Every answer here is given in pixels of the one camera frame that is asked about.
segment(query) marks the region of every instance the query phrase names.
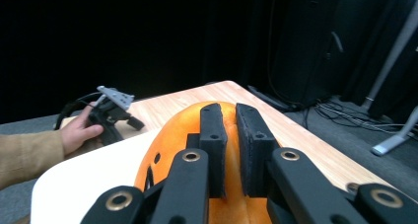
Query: table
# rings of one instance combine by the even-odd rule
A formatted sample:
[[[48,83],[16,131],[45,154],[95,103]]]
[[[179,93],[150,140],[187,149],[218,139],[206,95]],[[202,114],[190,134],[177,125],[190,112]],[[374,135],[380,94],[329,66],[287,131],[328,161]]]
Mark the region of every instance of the table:
[[[304,152],[336,187],[346,189],[349,183],[391,187],[245,88],[223,81],[132,103],[128,112],[143,121],[145,127],[136,131],[119,121],[116,128],[125,138],[123,141],[67,160],[43,174],[33,191],[32,223],[79,223],[104,191],[133,186],[143,156],[166,121],[204,101],[255,107],[281,146]]]

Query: orange object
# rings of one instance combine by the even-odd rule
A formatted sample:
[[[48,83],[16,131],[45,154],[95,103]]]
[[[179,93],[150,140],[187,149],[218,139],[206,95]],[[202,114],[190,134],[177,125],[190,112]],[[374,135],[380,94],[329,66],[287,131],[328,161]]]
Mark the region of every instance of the orange object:
[[[236,105],[230,103],[197,103],[175,114],[151,144],[139,167],[135,186],[144,190],[149,170],[152,170],[154,184],[167,177],[175,154],[185,149],[187,134],[200,132],[200,110],[214,103],[221,106],[228,135],[225,161],[226,197],[209,199],[209,223],[271,223],[266,198],[249,198],[243,194]]]

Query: sleeve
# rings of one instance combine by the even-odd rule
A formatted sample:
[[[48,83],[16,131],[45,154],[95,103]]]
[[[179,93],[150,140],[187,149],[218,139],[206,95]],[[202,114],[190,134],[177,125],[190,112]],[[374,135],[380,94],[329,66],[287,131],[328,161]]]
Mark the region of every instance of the sleeve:
[[[63,160],[60,130],[0,135],[0,190],[38,178]]]

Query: gray carpet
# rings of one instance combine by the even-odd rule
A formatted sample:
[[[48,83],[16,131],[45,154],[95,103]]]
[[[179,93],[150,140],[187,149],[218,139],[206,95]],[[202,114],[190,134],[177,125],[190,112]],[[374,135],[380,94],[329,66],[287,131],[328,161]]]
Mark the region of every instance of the gray carpet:
[[[358,111],[364,109],[351,103],[335,102]],[[383,157],[373,155],[371,148],[390,137],[384,132],[370,131],[361,127],[336,124],[320,116],[314,109],[304,112],[287,112],[286,116],[331,146],[335,147],[357,163],[363,165],[404,193],[418,200],[418,141],[407,142]],[[1,134],[39,132],[52,129],[56,116],[29,119],[15,123],[0,124]],[[35,181],[8,187],[0,191],[0,223],[13,223],[30,212],[31,193]]]

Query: black fabric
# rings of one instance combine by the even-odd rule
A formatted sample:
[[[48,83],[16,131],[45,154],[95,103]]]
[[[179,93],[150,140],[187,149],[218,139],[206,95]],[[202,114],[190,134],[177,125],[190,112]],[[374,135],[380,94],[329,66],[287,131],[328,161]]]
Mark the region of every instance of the black fabric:
[[[418,29],[400,53],[381,90],[378,92],[369,114],[383,114],[396,122],[406,122],[412,110],[418,106]]]
[[[360,105],[370,93],[415,0],[388,0],[374,26],[373,34],[355,64],[350,80],[341,93],[342,101]]]

